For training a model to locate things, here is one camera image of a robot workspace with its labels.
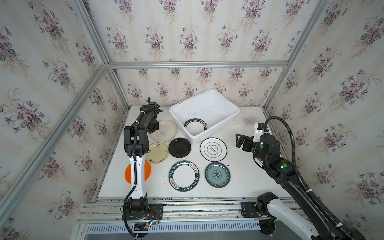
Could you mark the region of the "cream bear plate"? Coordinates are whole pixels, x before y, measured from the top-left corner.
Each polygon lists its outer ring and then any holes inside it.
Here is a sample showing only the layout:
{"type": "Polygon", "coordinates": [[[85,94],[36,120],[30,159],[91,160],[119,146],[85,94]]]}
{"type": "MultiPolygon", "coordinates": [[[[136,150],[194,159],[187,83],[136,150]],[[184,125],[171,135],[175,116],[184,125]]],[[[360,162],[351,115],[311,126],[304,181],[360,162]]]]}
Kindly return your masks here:
{"type": "Polygon", "coordinates": [[[176,136],[177,132],[178,127],[173,121],[160,120],[159,129],[150,134],[150,137],[155,142],[166,143],[171,141],[176,136]]]}

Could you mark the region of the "green red rimmed plate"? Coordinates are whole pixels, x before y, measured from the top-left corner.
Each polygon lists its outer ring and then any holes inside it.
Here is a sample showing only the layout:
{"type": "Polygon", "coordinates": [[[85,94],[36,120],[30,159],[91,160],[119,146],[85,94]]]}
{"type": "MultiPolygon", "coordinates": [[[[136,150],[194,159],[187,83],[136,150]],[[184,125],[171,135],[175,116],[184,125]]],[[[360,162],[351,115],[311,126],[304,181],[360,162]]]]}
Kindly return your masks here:
{"type": "Polygon", "coordinates": [[[208,129],[205,121],[199,118],[189,119],[184,123],[184,128],[192,136],[197,136],[208,129]]]}

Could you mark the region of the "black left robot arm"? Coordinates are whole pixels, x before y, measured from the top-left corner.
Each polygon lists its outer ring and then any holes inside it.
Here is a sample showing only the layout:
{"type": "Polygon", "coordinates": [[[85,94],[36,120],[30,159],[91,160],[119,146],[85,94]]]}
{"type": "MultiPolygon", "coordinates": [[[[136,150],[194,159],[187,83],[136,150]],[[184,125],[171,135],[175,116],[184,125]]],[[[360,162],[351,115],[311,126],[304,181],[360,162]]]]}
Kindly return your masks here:
{"type": "Polygon", "coordinates": [[[128,217],[144,218],[150,212],[148,192],[145,188],[145,160],[149,152],[149,134],[159,130],[157,116],[162,110],[160,106],[148,98],[147,103],[140,107],[137,119],[124,127],[124,150],[128,155],[131,166],[131,190],[123,202],[123,216],[125,227],[136,240],[141,240],[146,233],[134,233],[128,225],[128,217]]]}

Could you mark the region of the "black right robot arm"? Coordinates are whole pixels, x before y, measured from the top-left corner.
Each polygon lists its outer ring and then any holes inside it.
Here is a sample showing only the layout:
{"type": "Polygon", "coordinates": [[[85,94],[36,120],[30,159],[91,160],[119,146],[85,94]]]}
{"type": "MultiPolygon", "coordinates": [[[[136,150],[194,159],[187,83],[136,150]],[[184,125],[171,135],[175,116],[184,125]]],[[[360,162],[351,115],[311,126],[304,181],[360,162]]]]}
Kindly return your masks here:
{"type": "Polygon", "coordinates": [[[236,147],[252,153],[255,164],[289,193],[305,213],[302,217],[272,192],[258,196],[255,202],[243,203],[243,217],[251,218],[257,214],[264,218],[260,229],[262,234],[271,235],[276,226],[274,221],[279,220],[302,240],[365,239],[359,230],[347,228],[307,185],[298,169],[293,132],[284,119],[271,116],[264,123],[256,124],[252,137],[236,134],[236,147]],[[290,161],[281,156],[281,144],[269,131],[271,120],[280,121],[289,134],[292,147],[290,161]]]}

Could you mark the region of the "white plastic bin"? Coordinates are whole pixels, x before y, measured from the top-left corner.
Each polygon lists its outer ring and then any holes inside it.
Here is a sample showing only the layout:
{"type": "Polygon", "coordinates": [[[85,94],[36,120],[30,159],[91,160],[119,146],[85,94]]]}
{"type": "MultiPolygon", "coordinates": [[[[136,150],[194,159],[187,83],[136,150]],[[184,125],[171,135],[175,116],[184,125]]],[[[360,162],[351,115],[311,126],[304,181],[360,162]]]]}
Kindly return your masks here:
{"type": "Polygon", "coordinates": [[[240,113],[239,107],[227,100],[215,89],[208,89],[169,108],[177,126],[192,145],[200,144],[205,139],[228,127],[240,113]],[[191,119],[200,119],[207,129],[197,135],[184,127],[191,119]]]}

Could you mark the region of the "white plate with quatrefoil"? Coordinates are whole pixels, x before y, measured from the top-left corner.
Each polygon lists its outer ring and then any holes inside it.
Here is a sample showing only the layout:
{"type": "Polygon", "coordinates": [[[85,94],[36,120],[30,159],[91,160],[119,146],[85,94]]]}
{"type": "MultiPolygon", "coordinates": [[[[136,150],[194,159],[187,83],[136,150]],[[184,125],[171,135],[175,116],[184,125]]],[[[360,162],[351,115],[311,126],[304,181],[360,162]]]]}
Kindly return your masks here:
{"type": "Polygon", "coordinates": [[[228,148],[218,138],[207,138],[201,142],[200,153],[209,162],[220,162],[227,156],[228,148]]]}

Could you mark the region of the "beige plate with calligraphy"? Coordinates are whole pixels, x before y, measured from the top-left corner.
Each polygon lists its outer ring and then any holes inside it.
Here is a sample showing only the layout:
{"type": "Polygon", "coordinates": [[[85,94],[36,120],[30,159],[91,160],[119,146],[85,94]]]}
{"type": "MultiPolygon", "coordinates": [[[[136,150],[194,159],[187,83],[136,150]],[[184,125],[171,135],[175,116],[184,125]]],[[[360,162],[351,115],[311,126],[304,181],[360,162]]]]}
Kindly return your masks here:
{"type": "Polygon", "coordinates": [[[159,164],[165,161],[169,156],[168,147],[163,143],[154,143],[149,147],[146,154],[146,161],[152,164],[159,164]]]}

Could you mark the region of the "black glossy plate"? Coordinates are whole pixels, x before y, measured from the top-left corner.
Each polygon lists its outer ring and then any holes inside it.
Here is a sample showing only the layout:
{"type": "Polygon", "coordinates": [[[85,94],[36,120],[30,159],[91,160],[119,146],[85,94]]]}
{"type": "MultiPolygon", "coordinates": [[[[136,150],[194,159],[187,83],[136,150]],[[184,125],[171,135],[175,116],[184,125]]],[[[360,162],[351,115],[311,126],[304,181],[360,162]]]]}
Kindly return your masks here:
{"type": "Polygon", "coordinates": [[[169,153],[175,158],[186,157],[191,149],[191,143],[185,138],[176,138],[169,144],[169,153]]]}

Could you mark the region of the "blue floral small plate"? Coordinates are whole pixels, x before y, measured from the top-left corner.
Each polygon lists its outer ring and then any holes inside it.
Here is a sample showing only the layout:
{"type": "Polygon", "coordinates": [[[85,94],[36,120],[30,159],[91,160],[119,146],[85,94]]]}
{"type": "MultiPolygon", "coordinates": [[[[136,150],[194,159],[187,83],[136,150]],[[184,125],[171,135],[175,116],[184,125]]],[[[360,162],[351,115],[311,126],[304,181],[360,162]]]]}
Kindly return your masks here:
{"type": "Polygon", "coordinates": [[[214,188],[224,188],[231,180],[231,173],[224,164],[211,163],[205,169],[205,179],[214,188]]]}

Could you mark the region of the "orange plate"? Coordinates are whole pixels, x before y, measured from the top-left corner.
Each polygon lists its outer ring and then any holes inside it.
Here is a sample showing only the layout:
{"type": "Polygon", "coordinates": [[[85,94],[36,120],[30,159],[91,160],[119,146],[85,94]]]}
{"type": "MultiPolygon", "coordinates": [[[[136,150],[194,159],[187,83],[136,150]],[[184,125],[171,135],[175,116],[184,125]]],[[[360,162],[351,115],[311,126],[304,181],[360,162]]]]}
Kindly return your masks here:
{"type": "MultiPolygon", "coordinates": [[[[128,167],[125,170],[125,180],[131,184],[132,183],[132,167],[131,165],[128,165],[128,167]]],[[[151,175],[152,167],[148,161],[145,161],[145,181],[147,181],[151,175]]]]}

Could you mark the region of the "green Hao Wei plate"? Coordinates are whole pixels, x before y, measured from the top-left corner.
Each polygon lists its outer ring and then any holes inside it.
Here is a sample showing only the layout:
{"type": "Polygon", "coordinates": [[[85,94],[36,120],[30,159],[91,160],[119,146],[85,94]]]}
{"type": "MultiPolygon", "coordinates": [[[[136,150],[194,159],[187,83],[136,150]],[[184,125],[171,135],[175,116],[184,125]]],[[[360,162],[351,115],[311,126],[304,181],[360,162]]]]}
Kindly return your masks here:
{"type": "Polygon", "coordinates": [[[169,183],[178,192],[189,192],[199,183],[200,171],[198,167],[190,161],[180,161],[175,163],[168,175],[169,183]]]}

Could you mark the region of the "aluminium frame post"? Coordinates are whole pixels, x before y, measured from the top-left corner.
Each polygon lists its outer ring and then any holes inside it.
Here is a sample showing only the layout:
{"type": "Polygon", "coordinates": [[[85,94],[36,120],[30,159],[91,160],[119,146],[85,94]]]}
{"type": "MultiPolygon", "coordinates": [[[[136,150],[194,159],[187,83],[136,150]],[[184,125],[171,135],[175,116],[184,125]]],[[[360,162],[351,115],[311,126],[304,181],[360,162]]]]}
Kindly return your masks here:
{"type": "Polygon", "coordinates": [[[115,72],[116,66],[114,63],[107,63],[106,65],[106,75],[115,91],[115,94],[117,95],[118,99],[120,100],[123,108],[125,111],[129,111],[131,108],[131,104],[129,103],[127,96],[124,92],[124,89],[122,87],[121,82],[119,81],[116,72],[115,72]]]}

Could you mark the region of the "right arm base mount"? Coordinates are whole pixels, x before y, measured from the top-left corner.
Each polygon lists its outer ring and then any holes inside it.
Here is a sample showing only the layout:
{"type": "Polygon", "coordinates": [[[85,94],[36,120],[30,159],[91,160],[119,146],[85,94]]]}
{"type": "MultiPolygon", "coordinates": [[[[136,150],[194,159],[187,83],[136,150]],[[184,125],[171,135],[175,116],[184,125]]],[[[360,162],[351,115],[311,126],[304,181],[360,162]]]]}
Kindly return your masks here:
{"type": "Polygon", "coordinates": [[[265,236],[272,235],[276,230],[276,217],[272,216],[268,211],[268,204],[272,200],[277,200],[278,197],[272,192],[264,193],[257,197],[253,202],[241,202],[242,216],[244,218],[267,218],[267,220],[259,221],[260,232],[265,236]]]}

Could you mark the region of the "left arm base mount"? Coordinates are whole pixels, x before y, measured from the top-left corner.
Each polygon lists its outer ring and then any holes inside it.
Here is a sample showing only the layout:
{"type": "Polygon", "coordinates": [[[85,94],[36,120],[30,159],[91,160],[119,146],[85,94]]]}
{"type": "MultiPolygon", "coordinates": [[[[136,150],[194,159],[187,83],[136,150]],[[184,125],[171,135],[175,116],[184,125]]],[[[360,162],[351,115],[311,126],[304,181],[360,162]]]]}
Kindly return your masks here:
{"type": "Polygon", "coordinates": [[[142,240],[148,233],[143,233],[147,227],[156,225],[163,218],[163,204],[149,204],[147,197],[133,199],[126,197],[122,207],[122,220],[128,233],[135,240],[142,240]],[[145,220],[144,224],[134,224],[131,227],[128,221],[145,220]]]}

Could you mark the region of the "aluminium rail base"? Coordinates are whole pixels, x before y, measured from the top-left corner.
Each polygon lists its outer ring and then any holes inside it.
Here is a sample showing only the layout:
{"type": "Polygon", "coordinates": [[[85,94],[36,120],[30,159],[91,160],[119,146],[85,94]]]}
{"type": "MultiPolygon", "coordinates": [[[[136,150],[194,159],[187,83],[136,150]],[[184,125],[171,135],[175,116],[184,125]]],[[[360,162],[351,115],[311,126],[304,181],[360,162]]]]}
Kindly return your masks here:
{"type": "Polygon", "coordinates": [[[150,211],[143,218],[124,219],[123,200],[102,200],[84,204],[77,220],[77,236],[83,234],[190,233],[259,231],[274,227],[282,213],[304,218],[299,230],[314,232],[309,218],[290,198],[282,198],[276,208],[262,216],[256,212],[256,199],[151,199],[150,211]]]}

